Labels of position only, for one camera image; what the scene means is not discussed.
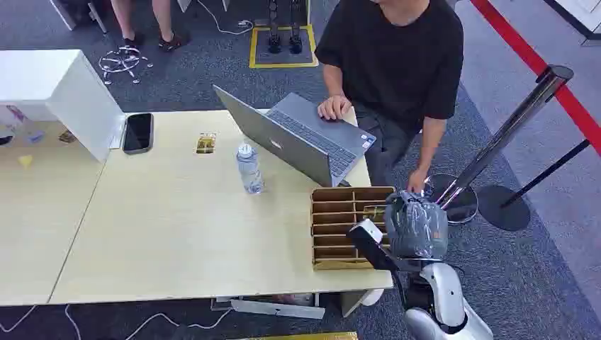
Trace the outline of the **person's left hand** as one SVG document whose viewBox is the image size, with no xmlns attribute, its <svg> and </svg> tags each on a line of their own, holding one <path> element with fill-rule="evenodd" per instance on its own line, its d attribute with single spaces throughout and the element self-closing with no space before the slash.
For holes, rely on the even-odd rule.
<svg viewBox="0 0 601 340">
<path fill-rule="evenodd" d="M 421 193 L 425 189 L 425 180 L 427 178 L 428 169 L 416 169 L 411 172 L 408 178 L 408 186 L 406 190 L 411 193 Z"/>
</svg>

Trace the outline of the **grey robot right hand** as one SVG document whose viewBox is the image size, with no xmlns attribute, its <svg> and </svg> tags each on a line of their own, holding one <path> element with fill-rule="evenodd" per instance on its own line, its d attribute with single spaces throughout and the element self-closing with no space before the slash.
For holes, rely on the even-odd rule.
<svg viewBox="0 0 601 340">
<path fill-rule="evenodd" d="M 395 256 L 440 261 L 446 255 L 447 213 L 426 198 L 407 191 L 390 194 L 386 198 L 384 222 Z"/>
</svg>

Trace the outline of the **person's right hand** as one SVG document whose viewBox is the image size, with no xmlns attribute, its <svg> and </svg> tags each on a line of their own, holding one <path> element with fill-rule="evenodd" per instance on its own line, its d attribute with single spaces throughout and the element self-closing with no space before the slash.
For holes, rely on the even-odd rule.
<svg viewBox="0 0 601 340">
<path fill-rule="evenodd" d="M 351 102 L 345 96 L 334 95 L 318 106 L 318 115 L 325 120 L 341 120 L 351 107 Z"/>
</svg>

